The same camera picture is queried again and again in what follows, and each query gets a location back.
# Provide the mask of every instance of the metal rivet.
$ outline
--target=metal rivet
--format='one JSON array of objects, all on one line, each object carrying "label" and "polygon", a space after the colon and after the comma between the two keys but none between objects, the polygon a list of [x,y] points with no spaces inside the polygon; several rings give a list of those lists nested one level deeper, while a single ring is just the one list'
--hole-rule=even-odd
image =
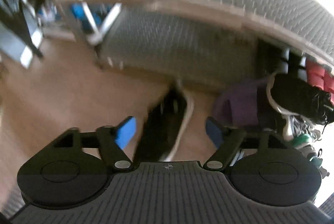
[{"label": "metal rivet", "polygon": [[211,169],[220,169],[223,167],[223,164],[219,161],[210,161],[206,163],[206,166]]},{"label": "metal rivet", "polygon": [[130,167],[130,162],[129,161],[124,161],[124,160],[122,160],[122,161],[117,161],[116,163],[115,163],[115,167],[116,168],[119,168],[119,169],[125,169],[125,168],[128,168],[128,167]]}]

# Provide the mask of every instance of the wooden floor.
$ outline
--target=wooden floor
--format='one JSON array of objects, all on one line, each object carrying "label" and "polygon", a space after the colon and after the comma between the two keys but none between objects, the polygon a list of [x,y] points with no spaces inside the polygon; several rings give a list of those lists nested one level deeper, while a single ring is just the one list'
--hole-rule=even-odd
[{"label": "wooden floor", "polygon": [[[0,81],[0,204],[20,166],[70,127],[92,131],[133,115],[137,133],[125,148],[132,158],[148,107],[168,89],[166,81],[102,71],[92,50],[81,43],[45,40],[41,51],[45,59],[34,58],[28,70],[5,60],[9,75]],[[215,95],[191,94],[195,110],[174,160],[204,162],[215,151],[204,129]]]}]

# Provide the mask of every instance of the shoe pile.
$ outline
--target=shoe pile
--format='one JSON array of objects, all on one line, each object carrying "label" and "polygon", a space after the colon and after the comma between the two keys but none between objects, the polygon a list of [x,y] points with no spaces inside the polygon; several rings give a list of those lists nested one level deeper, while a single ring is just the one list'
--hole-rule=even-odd
[{"label": "shoe pile", "polygon": [[321,139],[316,125],[334,122],[331,94],[291,75],[271,75],[267,97],[286,121],[282,130],[284,139],[297,149]]}]

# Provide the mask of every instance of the purple cloth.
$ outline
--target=purple cloth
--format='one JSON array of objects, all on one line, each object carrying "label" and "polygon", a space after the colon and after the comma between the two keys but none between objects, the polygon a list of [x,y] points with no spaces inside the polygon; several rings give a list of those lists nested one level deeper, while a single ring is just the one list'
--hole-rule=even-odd
[{"label": "purple cloth", "polygon": [[213,118],[222,125],[258,125],[257,90],[267,82],[267,78],[247,80],[223,92],[213,105]]}]

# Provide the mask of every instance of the black sneaker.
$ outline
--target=black sneaker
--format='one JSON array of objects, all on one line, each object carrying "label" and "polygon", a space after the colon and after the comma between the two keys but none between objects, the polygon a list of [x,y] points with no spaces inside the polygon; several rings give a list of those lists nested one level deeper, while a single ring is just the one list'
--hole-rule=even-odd
[{"label": "black sneaker", "polygon": [[149,111],[133,162],[168,162],[174,157],[194,109],[193,99],[176,88]]},{"label": "black sneaker", "polygon": [[330,93],[288,74],[269,77],[267,97],[270,105],[283,115],[300,115],[306,121],[319,125],[334,121]]}]

